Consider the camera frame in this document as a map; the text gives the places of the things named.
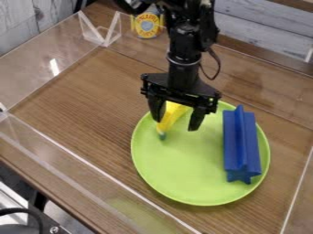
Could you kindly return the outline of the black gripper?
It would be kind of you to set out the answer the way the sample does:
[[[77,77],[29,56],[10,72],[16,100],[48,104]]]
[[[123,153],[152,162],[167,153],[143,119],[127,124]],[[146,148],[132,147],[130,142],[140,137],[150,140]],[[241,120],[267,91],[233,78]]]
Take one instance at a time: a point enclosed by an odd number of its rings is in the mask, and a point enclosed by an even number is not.
[[[155,122],[160,122],[166,101],[172,101],[192,110],[188,131],[196,131],[207,113],[218,109],[219,91],[199,78],[202,58],[182,60],[167,57],[168,71],[143,73],[140,93],[148,100],[150,114]]]

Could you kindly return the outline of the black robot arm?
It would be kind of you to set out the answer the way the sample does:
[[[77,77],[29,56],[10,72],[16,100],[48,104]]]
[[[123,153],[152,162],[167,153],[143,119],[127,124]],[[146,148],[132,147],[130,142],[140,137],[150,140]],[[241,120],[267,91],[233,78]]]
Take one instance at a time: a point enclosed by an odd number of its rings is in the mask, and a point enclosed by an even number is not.
[[[188,130],[199,129],[207,114],[218,109],[219,91],[200,79],[202,54],[211,54],[219,29],[214,19],[215,0],[113,0],[131,15],[144,13],[151,5],[163,7],[166,30],[170,39],[166,73],[144,73],[140,76],[140,93],[148,100],[150,114],[155,122],[164,119],[164,107],[171,101],[192,108]]]

